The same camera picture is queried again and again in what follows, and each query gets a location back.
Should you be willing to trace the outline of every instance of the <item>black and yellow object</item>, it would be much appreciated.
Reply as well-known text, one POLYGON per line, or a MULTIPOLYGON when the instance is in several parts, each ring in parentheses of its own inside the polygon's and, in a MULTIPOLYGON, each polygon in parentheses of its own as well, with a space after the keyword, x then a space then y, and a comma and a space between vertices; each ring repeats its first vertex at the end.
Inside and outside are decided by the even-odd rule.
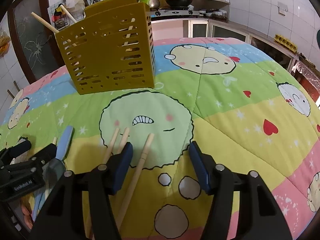
POLYGON ((281 45, 287 47, 293 53, 296 53, 298 50, 297 45, 293 44, 289 39, 287 39, 279 34, 275 35, 275 41, 280 43, 281 45))
POLYGON ((104 0, 56 34, 79 94, 153 88, 155 56, 150 8, 137 0, 104 0))

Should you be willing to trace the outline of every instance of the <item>wok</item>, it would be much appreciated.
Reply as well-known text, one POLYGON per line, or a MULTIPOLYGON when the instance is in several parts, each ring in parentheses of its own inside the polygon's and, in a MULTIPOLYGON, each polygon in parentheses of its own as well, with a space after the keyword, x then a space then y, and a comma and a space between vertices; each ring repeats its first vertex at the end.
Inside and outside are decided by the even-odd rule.
POLYGON ((177 6, 184 6, 187 7, 192 3, 192 0, 165 0, 169 6, 177 7, 177 6))

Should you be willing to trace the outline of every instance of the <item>white star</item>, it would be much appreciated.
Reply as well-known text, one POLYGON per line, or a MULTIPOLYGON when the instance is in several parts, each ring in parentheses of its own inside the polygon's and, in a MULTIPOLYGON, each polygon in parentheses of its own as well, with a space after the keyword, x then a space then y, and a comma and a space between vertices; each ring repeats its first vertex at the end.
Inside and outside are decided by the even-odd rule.
POLYGON ((217 105, 217 107, 219 107, 219 108, 220 108, 220 106, 222 106, 221 102, 219 102, 219 101, 216 101, 216 105, 217 105))
POLYGON ((261 133, 261 127, 258 126, 257 124, 254 126, 254 130, 258 133, 261 133))
POLYGON ((62 125, 63 124, 63 118, 64 118, 64 116, 63 117, 61 117, 61 118, 59 118, 59 121, 58 121, 58 125, 62 125))
POLYGON ((311 167, 311 169, 313 170, 313 160, 311 159, 311 161, 309 161, 310 162, 310 165, 309 165, 309 167, 311 167))
POLYGON ((86 132, 87 130, 88 130, 88 129, 86 129, 85 126, 84 126, 84 127, 80 127, 79 132, 80 132, 80 134, 85 134, 85 132, 86 132))
POLYGON ((240 120, 244 119, 244 113, 242 113, 239 109, 237 111, 237 116, 240 118, 240 120))
POLYGON ((288 206, 285 207, 284 210, 282 211, 282 214, 287 216, 287 215, 288 215, 287 212, 288 212, 289 210, 290 210, 290 209, 288 209, 288 206))

